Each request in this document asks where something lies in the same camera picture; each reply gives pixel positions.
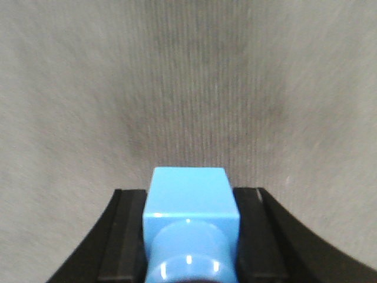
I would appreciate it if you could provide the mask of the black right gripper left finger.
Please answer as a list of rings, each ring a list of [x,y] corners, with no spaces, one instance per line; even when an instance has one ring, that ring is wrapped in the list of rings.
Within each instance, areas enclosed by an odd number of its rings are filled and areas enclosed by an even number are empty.
[[[116,189],[100,218],[49,282],[144,282],[145,190]]]

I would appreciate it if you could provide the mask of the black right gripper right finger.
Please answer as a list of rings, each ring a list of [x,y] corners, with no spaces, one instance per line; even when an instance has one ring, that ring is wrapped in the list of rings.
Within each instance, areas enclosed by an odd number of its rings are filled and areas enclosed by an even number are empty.
[[[261,187],[233,189],[239,282],[376,282],[376,270],[312,232]]]

